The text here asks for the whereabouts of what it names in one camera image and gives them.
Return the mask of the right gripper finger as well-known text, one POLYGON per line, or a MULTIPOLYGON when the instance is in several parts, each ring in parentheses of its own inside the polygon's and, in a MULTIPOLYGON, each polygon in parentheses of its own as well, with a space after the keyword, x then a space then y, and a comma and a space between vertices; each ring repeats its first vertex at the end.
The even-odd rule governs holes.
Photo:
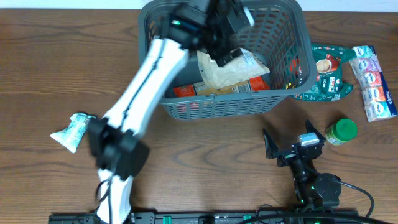
POLYGON ((279 155, 279 148, 277 144, 274 142, 270 134, 263 129, 262 130, 263 138, 264 138, 264 143, 265 143, 265 149, 266 149, 266 157, 268 159, 275 159, 279 155))
POLYGON ((317 136, 317 138, 320 141, 320 144, 323 144, 325 142, 324 135, 321 132, 319 132, 318 129, 316 129, 308 119, 305 121, 305 127, 307 130, 307 133, 315 133, 315 135, 317 136))

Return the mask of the beige paper pouch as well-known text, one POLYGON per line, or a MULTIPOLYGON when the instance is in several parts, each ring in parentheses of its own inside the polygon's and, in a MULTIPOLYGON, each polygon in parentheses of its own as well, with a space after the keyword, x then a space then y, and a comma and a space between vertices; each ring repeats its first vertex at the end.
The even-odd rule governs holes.
POLYGON ((241 55, 222 67, 209 54, 197 51, 198 68, 206 86, 220 89, 270 73, 252 52, 243 48, 236 51, 240 51, 241 55))

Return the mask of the green coffee bag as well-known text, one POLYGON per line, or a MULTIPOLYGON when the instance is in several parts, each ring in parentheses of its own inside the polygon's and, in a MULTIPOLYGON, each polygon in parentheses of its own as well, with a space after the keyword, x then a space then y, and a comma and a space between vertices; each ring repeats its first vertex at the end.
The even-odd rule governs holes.
POLYGON ((308 91, 292 98, 302 101, 337 101, 348 96, 354 86, 343 81, 342 65, 356 57, 353 49, 337 45, 312 44, 317 81, 308 91))

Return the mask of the orange pasta package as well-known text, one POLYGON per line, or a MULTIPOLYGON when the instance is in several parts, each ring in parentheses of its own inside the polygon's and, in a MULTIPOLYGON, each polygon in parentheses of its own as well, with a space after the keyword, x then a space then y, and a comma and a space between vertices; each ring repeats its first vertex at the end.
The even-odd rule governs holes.
POLYGON ((269 90, 268 84, 262 77, 251 78, 249 80, 226 86, 220 89, 210 88, 205 82, 196 82, 189 85, 175 87, 172 93, 177 97, 188 97, 197 95, 226 95, 232 93, 247 93, 250 91, 269 90))

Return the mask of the light blue wipes packet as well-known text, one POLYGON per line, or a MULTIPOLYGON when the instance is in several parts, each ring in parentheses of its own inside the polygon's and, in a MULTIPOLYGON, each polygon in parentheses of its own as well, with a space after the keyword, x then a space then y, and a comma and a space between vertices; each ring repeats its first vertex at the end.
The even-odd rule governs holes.
POLYGON ((50 137, 66 147, 71 153, 76 153, 91 118, 95 118, 95 116, 75 113, 70 117, 71 123, 66 129, 52 133, 50 137))

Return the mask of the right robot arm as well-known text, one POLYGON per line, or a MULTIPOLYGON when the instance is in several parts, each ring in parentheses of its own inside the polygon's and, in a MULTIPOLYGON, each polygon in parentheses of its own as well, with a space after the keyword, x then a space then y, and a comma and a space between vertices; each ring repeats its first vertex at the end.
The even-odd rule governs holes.
POLYGON ((276 159, 278 167, 289 167, 294 182, 295 194, 302 202, 302 210, 328 210, 340 204, 341 185, 339 178, 330 173, 320 173, 313 160, 322 155, 325 137, 313 124, 305 121, 306 133, 297 138, 290 149, 280 150, 265 130, 266 157, 276 159))

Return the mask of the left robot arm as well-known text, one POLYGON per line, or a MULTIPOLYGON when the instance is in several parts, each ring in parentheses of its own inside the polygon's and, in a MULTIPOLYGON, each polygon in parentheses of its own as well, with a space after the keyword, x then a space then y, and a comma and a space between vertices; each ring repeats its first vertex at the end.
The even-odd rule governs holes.
POLYGON ((87 134, 98 167, 96 194, 100 223, 124 223, 130 215, 133 178, 149 157, 141 139, 160 99, 194 50, 205 49, 217 65, 235 57, 230 37, 254 19, 240 1, 189 1, 162 16, 160 34, 120 99, 101 118, 92 118, 87 134))

